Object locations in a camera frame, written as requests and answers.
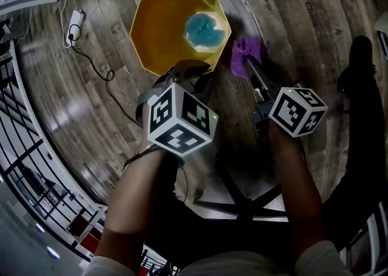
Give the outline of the black metal railing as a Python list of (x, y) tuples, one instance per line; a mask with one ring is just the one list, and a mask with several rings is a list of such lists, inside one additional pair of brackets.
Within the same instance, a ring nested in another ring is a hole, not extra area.
[[(15, 43), (6, 42), (0, 55), (0, 183), (8, 185), (38, 232), (50, 234), (90, 261), (94, 254), (80, 243), (88, 232), (102, 232), (106, 206), (84, 191), (60, 156), (38, 117), (19, 65)], [(67, 230), (78, 214), (89, 221), (80, 237)]]

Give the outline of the person's right leg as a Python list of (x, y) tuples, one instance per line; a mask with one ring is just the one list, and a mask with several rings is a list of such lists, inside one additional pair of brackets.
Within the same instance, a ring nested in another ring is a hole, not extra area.
[(375, 78), (349, 72), (344, 81), (350, 99), (346, 173), (323, 204), (324, 231), (339, 251), (372, 215), (386, 182), (384, 113)]

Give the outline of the dark red box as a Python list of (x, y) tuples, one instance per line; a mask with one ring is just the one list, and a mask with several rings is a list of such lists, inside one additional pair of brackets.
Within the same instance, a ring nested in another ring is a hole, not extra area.
[(89, 225), (89, 221), (86, 220), (83, 217), (83, 215), (78, 214), (69, 224), (67, 230), (69, 231), (70, 234), (76, 237), (80, 237), (88, 225)]

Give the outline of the red board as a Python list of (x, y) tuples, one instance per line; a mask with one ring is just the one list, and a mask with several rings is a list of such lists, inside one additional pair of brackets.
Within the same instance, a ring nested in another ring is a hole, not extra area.
[(102, 233), (100, 231), (97, 231), (97, 233), (88, 232), (87, 235), (82, 239), (80, 245), (92, 254), (95, 254), (101, 239), (101, 235)]

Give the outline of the yellow plastic bucket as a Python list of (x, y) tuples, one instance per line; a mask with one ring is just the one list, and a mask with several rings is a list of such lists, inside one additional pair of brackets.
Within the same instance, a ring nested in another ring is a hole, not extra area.
[[(216, 12), (226, 23), (226, 38), (215, 53), (199, 53), (183, 37), (188, 17), (198, 12)], [(206, 73), (214, 71), (231, 32), (219, 0), (140, 0), (130, 37), (143, 69), (162, 76), (183, 59), (205, 61)]]

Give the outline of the cream pedal bin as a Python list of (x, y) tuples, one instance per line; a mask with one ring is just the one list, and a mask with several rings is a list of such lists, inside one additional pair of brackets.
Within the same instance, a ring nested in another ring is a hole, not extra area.
[(385, 58), (388, 60), (388, 11), (384, 12), (375, 23), (375, 30)]

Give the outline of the person's white shirt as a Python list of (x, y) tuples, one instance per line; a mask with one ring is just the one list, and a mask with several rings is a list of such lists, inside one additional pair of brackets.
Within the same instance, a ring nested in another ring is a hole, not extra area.
[(293, 273), (287, 273), (270, 258), (247, 251), (225, 252), (198, 260), (178, 276), (353, 276), (334, 244), (320, 241), (297, 259)]

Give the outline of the person's left forearm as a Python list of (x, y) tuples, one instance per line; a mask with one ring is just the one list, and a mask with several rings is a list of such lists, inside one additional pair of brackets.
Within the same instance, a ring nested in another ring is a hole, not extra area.
[(126, 266), (139, 266), (153, 188), (165, 154), (163, 150), (156, 150), (125, 167), (110, 197), (95, 255), (111, 258)]

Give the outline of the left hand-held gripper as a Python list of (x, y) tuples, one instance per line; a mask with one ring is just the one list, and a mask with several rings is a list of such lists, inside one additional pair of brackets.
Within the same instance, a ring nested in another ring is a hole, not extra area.
[[(145, 127), (142, 152), (161, 147), (184, 157), (213, 141), (218, 114), (206, 106), (213, 88), (213, 74), (205, 74), (209, 68), (202, 60), (180, 60), (168, 71), (168, 88), (138, 97), (136, 121)], [(193, 95), (178, 84), (197, 77)]]

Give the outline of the person's right forearm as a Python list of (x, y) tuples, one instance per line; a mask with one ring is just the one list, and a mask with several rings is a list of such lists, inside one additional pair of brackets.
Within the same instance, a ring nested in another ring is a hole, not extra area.
[(298, 141), (273, 121), (269, 121), (269, 138), (280, 176), (293, 252), (299, 258), (306, 249), (326, 239), (321, 196)]

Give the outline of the person's black right shoe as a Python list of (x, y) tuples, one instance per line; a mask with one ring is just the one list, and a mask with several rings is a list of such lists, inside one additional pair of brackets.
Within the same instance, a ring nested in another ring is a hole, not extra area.
[(366, 36), (357, 36), (350, 48), (349, 64), (337, 80), (337, 91), (350, 99), (373, 79), (374, 74), (372, 43)]

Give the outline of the black wrist band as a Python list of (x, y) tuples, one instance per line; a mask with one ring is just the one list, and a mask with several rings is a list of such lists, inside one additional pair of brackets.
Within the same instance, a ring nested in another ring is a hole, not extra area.
[(150, 144), (149, 146), (147, 146), (144, 150), (142, 150), (141, 152), (137, 153), (136, 155), (134, 155), (133, 157), (131, 157), (130, 159), (128, 159), (124, 165), (123, 165), (123, 171), (125, 171), (126, 167), (128, 165), (130, 165), (131, 163), (133, 163), (134, 161), (140, 159), (141, 157), (149, 154), (149, 153), (152, 153), (152, 152), (155, 152), (155, 151), (158, 151), (160, 149), (159, 146), (157, 146), (156, 144)]

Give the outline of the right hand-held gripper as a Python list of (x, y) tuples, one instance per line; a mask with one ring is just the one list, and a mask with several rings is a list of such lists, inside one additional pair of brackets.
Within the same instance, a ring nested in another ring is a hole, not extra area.
[[(245, 59), (244, 69), (259, 95), (259, 103), (253, 112), (258, 136), (268, 135), (270, 120), (293, 138), (308, 135), (316, 129), (328, 106), (312, 89), (288, 87), (291, 84), (289, 75), (275, 62), (260, 64), (256, 59)], [(268, 92), (279, 88), (272, 98)]]

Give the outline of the purple cloth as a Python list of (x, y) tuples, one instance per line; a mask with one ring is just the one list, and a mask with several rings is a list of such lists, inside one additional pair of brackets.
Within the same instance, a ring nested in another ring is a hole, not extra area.
[(261, 65), (263, 57), (267, 56), (267, 48), (262, 37), (242, 37), (236, 39), (232, 47), (230, 67), (232, 73), (240, 78), (248, 79), (244, 69), (244, 59), (246, 56), (254, 57)]

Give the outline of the white power strip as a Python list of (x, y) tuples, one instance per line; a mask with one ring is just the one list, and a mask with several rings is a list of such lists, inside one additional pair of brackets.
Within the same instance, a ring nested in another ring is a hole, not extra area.
[(69, 47), (75, 45), (75, 42), (81, 36), (81, 24), (84, 19), (84, 12), (79, 10), (74, 10), (72, 17), (70, 18), (69, 28), (66, 35), (66, 43)]

